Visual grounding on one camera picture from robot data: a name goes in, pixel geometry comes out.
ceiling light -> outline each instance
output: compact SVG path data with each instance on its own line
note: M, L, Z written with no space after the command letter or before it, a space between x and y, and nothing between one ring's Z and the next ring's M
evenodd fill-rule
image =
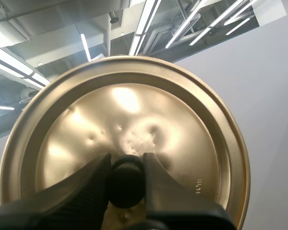
M204 31L201 32L200 35L198 35L198 36L190 43L190 46L193 46L198 40L200 40L202 37L204 37L204 36L206 35L206 33L208 33L209 30L210 30L210 28L204 29Z
M136 33L138 35L143 33L148 19L149 19L149 22L151 23L151 20L154 17L160 2L161 0L146 0L143 11L142 11L142 15L139 20L138 27L136 29ZM151 18L149 18L149 15L153 9L154 9L153 14L151 15Z
M248 4L245 5L241 10L239 10L234 16L232 16L230 19L228 19L224 25L231 24L243 11L245 11L247 8L249 8L253 3L255 3L257 0L250 1Z
M27 81L28 83L31 83L32 85L35 85L35 86L41 88L41 89L44 88L44 86L42 86L42 85L36 83L35 81L32 81L31 79L24 79L24 80Z
M216 24L218 24L222 19L224 19L227 15L229 15L230 12L232 12L240 3L242 3L245 0L237 0L232 4L230 7L228 7L220 16L218 16L217 19L215 19L209 27L214 27Z
M156 4L156 6L155 6L155 8L154 8L154 11L153 11L153 13L152 13L152 15L151 15L151 17L150 17L150 20L149 20L148 24L147 24L147 26L146 26L145 33L148 31L149 26L150 26L150 24L152 23L152 20L153 20L156 12L157 12L157 10L158 10L158 7L159 7L159 5L160 5L160 2L161 2L161 0L157 0L157 4Z
M5 67L5 66L2 65L2 64L0 64L0 69L3 70L3 71L5 71L5 72L7 72L7 73L9 73L9 74L12 74L12 75L18 77L18 78L23 78L23 77L24 77L23 75L15 72L14 70L11 70L11 69Z
M135 51L136 51L136 48L139 44L140 38L141 38L140 36L133 37L133 41L132 41L132 44L130 47L129 55L133 56L135 54Z
M137 55L137 54L139 53L140 48L141 48L141 45L142 45L142 43L143 43L143 41L144 41L145 35L146 35L146 34L144 34L144 35L142 36L141 41L140 41L140 43L139 43L139 47L138 47L137 51L135 52L135 55Z
M0 109L5 109L5 110L14 110L13 107L6 107L6 106L0 106Z
M232 12L240 3L244 0L235 1L230 7L228 7L220 16L217 17L204 31L200 33L191 43L190 46L193 46L198 40L204 37L209 30L211 30L216 24L218 24L222 19L224 19L230 12Z
M24 63L20 62L16 58L9 55L3 49L0 49L0 60L4 61L5 63L13 66L14 68L18 69L19 71L25 73L26 75L30 75L33 70L26 66Z
M183 24L180 25L180 27L178 28L178 30L175 32L174 36L171 38L171 40L168 42L168 44L165 46L165 48L169 48L169 46L176 40L176 38L182 33L182 31L184 30L184 28L187 27L187 25L189 24L189 22L192 20L192 18L195 16L195 14L200 10L200 8L202 8L205 5L205 2L207 0L202 0L201 2L199 2L199 4L197 5L197 7L194 9L194 11L192 11L192 13L189 15L189 17L183 22Z
M85 50L85 54L86 54L87 60L91 61L90 51L88 50L88 46L87 46L84 34L81 34L81 40L82 40L82 43L83 43L83 47L84 47L84 50Z
M48 81L46 78L44 78L43 76L39 75L38 73L35 73L32 76L33 79L39 81L40 83L43 83L44 85L49 85L50 81Z
M143 42L145 33L147 32L154 18L154 15L159 7L160 2L161 0L146 0L140 20L139 20L138 27L136 29L136 32L132 40L129 55L131 56L137 55L139 51L139 47L141 46L139 42L140 41L141 43Z
M237 30L240 26L242 26L243 24L245 24L247 21L249 21L251 18L247 18L245 19L243 22L241 22L239 25L237 25L235 28L233 28L231 31L229 31L226 35L230 35L232 32L234 32L235 30Z

can lid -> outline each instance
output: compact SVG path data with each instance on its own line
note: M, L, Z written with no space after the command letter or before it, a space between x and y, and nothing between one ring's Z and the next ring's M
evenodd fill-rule
M103 152L113 160L154 152L174 179L221 204L242 227L250 168L232 115L196 76L150 57L103 58L44 88L11 132L0 202L52 186Z

